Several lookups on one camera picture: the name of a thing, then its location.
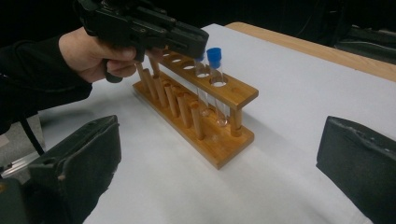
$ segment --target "black handheld device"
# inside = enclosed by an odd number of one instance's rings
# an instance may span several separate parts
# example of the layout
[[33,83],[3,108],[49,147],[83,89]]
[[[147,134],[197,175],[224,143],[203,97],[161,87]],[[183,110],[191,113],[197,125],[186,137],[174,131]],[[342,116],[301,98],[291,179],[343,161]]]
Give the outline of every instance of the black handheld device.
[[[136,47],[135,59],[144,61],[145,49],[170,49],[198,58],[209,34],[177,21],[147,0],[77,0],[75,9],[88,35],[111,44]],[[110,82],[122,78],[106,76]]]

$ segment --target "test tube rack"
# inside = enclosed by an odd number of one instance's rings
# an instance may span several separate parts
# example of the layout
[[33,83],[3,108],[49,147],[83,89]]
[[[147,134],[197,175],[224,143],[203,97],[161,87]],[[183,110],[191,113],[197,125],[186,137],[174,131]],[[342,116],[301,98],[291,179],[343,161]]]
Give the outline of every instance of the test tube rack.
[[134,89],[197,151],[218,170],[254,140],[254,133],[242,125],[242,108],[259,95],[259,91],[225,73],[226,85],[213,87],[210,76],[197,77],[194,60],[166,50],[161,64],[170,71],[206,91],[230,108],[229,123],[220,127],[215,107],[209,104],[210,114],[201,116],[198,96],[160,70],[150,60],[152,74],[137,64],[140,81]]

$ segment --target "dark background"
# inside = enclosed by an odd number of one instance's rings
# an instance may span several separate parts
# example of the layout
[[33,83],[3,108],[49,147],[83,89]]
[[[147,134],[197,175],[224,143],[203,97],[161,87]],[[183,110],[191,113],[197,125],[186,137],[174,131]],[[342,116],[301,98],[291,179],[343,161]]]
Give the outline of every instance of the dark background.
[[[21,39],[42,40],[80,26],[73,0],[0,0],[0,46]],[[168,16],[204,27],[243,21],[329,45],[340,23],[396,30],[394,0],[152,0]]]

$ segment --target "table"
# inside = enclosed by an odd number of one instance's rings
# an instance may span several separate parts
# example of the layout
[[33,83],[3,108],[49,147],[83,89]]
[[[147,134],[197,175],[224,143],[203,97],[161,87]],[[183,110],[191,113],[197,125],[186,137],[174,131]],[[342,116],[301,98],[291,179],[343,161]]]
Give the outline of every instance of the table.
[[328,116],[396,139],[395,82],[229,27],[204,27],[207,48],[222,48],[223,71],[260,93],[243,114],[254,142],[220,170],[133,90],[138,75],[96,82],[87,100],[40,112],[47,148],[90,120],[119,118],[122,161],[84,223],[371,223],[316,156]]

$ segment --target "person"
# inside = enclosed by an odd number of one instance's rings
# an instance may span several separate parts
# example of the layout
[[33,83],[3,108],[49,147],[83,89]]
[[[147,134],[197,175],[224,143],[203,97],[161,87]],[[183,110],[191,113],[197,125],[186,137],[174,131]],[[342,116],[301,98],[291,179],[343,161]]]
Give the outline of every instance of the person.
[[[160,62],[161,49],[146,50]],[[20,116],[86,99],[92,83],[135,73],[135,47],[118,48],[83,27],[43,41],[0,48],[0,134]]]

